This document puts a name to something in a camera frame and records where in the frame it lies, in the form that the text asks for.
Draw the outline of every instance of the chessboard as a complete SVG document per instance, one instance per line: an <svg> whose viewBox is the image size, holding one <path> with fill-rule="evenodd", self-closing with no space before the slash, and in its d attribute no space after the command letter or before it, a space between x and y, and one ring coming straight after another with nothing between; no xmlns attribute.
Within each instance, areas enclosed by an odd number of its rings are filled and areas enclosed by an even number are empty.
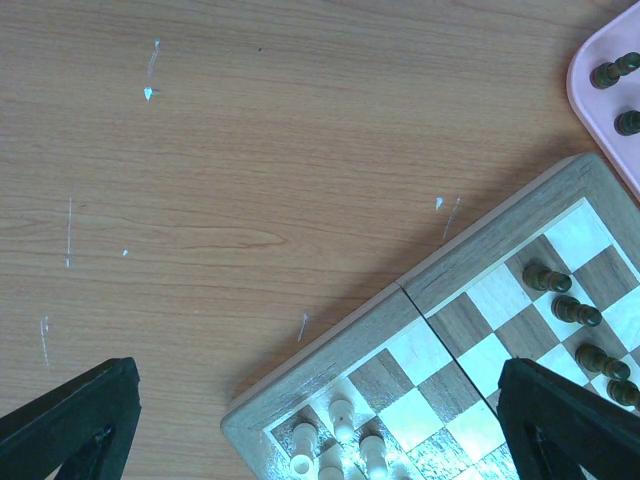
<svg viewBox="0 0 640 480"><path fill-rule="evenodd" d="M569 275L567 294L602 323L555 318L558 294L522 279L532 262ZM318 432L305 478L327 467L369 478L359 442L376 435L391 479L517 479L496 417L505 360L531 358L608 399L608 378L574 359L590 343L640 383L639 267L635 204L596 155L567 159L237 398L222 429L260 479L296 478L301 423ZM337 399L354 407L349 440L333 434Z"/></svg>

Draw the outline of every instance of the wooden table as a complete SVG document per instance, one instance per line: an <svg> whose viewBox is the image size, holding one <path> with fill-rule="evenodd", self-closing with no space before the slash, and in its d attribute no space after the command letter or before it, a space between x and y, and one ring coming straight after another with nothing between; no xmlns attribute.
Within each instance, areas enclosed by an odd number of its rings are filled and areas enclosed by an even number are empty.
<svg viewBox="0 0 640 480"><path fill-rule="evenodd" d="M0 6L0 415L133 356L125 476L245 479L233 396L596 148L565 73L633 2L28 3Z"/></svg>

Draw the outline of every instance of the white chess piece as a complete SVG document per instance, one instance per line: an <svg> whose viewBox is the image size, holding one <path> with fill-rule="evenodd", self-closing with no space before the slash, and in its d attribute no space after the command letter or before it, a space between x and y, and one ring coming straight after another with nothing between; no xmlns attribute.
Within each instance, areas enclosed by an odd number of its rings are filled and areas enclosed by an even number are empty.
<svg viewBox="0 0 640 480"><path fill-rule="evenodd" d="M347 400L336 400L329 406L329 417L333 423L333 433L339 442L353 438L353 405Z"/></svg>
<svg viewBox="0 0 640 480"><path fill-rule="evenodd" d="M344 480L344 474L339 468L327 467L320 470L318 480Z"/></svg>
<svg viewBox="0 0 640 480"><path fill-rule="evenodd" d="M375 435L371 435L360 442L360 455L367 464L367 473L371 480L382 480L387 478L387 449L384 440Z"/></svg>
<svg viewBox="0 0 640 480"><path fill-rule="evenodd" d="M301 423L293 429L292 441L291 473L301 478L308 477L313 472L313 451L318 445L318 431L309 423Z"/></svg>

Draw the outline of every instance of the chessboard border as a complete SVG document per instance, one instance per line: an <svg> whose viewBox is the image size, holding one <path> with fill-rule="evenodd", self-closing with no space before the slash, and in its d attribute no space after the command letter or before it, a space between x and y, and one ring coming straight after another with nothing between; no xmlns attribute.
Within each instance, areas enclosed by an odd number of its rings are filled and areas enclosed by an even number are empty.
<svg viewBox="0 0 640 480"><path fill-rule="evenodd" d="M275 470L269 462L282 460L282 455L266 437L265 427L423 313L446 302L506 252L582 198L589 201L638 268L640 248L633 232L640 231L640 213L635 204L598 155L586 153L567 158L236 398L222 419L222 432L257 478L278 478L272 476ZM319 370L318 365L325 367Z"/></svg>

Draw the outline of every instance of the dark pawn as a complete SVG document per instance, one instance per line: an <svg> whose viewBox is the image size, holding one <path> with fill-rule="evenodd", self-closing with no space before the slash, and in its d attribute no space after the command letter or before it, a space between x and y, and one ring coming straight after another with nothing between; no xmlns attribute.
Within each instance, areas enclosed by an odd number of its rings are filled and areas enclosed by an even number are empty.
<svg viewBox="0 0 640 480"><path fill-rule="evenodd" d="M620 135L629 136L640 133L640 112L629 110L616 118L614 124Z"/></svg>
<svg viewBox="0 0 640 480"><path fill-rule="evenodd" d="M591 83L596 88L609 88L640 68L640 53L631 52L617 59L614 63L605 62L591 72Z"/></svg>
<svg viewBox="0 0 640 480"><path fill-rule="evenodd" d="M607 393L609 396L625 407L640 405L640 390L635 383L629 380L618 382L617 380L611 380L607 385Z"/></svg>
<svg viewBox="0 0 640 480"><path fill-rule="evenodd" d="M580 345L576 351L576 361L590 372L604 373L614 380L626 380L631 375L626 363L608 356L604 350L589 343Z"/></svg>
<svg viewBox="0 0 640 480"><path fill-rule="evenodd" d="M577 322L587 327L597 327L602 322L602 314L597 308L582 305L578 300L568 295L560 295L553 300L551 311L560 320Z"/></svg>
<svg viewBox="0 0 640 480"><path fill-rule="evenodd" d="M528 287L540 292L565 293L571 288L571 278L560 272L554 272L544 265L531 265L524 269L522 281Z"/></svg>

